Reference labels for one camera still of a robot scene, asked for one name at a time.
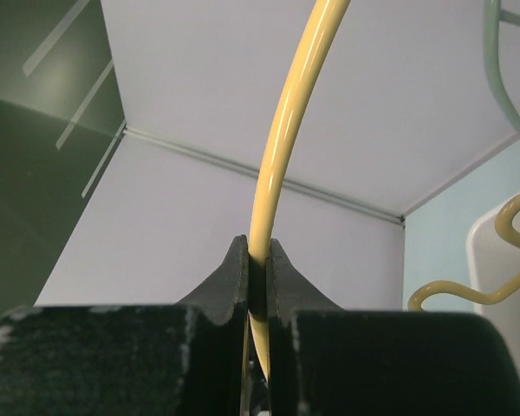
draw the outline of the glossy yellow tube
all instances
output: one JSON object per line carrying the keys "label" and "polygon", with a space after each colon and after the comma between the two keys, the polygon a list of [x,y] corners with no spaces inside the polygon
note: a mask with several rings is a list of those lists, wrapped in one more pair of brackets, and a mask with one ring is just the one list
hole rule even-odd
{"label": "glossy yellow tube", "polygon": [[[349,3],[350,0],[316,1],[277,104],[260,166],[250,221],[249,253],[260,270],[264,270],[268,257],[277,201],[296,134],[315,81]],[[263,293],[251,295],[265,298],[265,284],[263,287]],[[265,304],[265,301],[260,300],[258,303]],[[250,327],[258,359],[268,379],[270,355],[265,311],[251,314]]]}
{"label": "glossy yellow tube", "polygon": [[[497,214],[495,218],[495,231],[504,241],[520,249],[520,232],[516,231],[512,226],[512,221],[519,212],[520,194],[511,199]],[[428,283],[416,290],[408,301],[408,309],[414,311],[423,310],[422,302],[429,296],[438,293],[449,293],[475,303],[493,305],[503,301],[518,289],[520,289],[520,272],[501,288],[492,293],[482,293],[459,283],[438,280]]]}

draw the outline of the light blue surface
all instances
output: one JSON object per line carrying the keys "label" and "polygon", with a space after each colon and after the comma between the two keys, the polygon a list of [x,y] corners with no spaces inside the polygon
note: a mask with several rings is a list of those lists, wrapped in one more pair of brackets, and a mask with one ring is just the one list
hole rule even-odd
{"label": "light blue surface", "polygon": [[[520,192],[520,140],[441,192],[406,218],[403,303],[433,280],[470,286],[466,239],[472,225],[489,210]],[[473,311],[470,302],[436,295],[430,310]]]}

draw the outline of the cable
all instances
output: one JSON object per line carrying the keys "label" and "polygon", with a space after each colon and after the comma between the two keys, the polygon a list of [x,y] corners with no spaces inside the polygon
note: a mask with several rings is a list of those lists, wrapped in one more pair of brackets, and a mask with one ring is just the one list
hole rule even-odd
{"label": "cable", "polygon": [[250,327],[267,380],[270,377],[270,343],[265,263],[277,202],[304,111],[349,3],[350,0],[316,0],[277,104],[258,174],[249,238],[251,269],[254,270],[250,273]]}
{"label": "cable", "polygon": [[[520,194],[516,195],[501,209],[495,218],[495,231],[507,243],[520,249],[520,232],[512,226],[514,217],[520,212]],[[501,288],[491,293],[482,293],[468,288],[460,283],[447,280],[438,280],[428,283],[418,290],[408,300],[408,309],[423,311],[422,302],[430,296],[438,293],[448,293],[463,297],[468,301],[481,303],[482,305],[494,305],[512,295],[520,289],[520,272],[512,277]]]}

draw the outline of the dark green surface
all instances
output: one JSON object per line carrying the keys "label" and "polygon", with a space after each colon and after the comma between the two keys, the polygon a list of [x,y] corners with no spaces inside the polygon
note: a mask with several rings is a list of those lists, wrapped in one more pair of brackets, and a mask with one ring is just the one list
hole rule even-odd
{"label": "dark green surface", "polygon": [[88,201],[90,193],[81,193],[124,119],[111,71],[65,144],[55,146],[112,59],[99,0],[23,73],[74,4],[0,0],[0,315],[38,297]]}

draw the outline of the black object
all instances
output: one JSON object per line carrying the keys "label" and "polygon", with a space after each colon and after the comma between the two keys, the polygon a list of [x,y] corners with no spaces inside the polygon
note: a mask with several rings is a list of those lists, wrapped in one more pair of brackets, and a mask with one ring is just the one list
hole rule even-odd
{"label": "black object", "polygon": [[0,321],[0,416],[239,414],[247,282],[236,237],[176,305],[13,311]]}
{"label": "black object", "polygon": [[[257,412],[268,393],[247,357],[249,273],[241,236],[175,305],[13,311],[0,416],[238,415],[250,397]],[[342,310],[276,240],[265,280],[274,416],[520,415],[520,380],[485,319]]]}
{"label": "black object", "polygon": [[520,380],[485,319],[339,309],[275,240],[266,281],[274,416],[520,415]]}

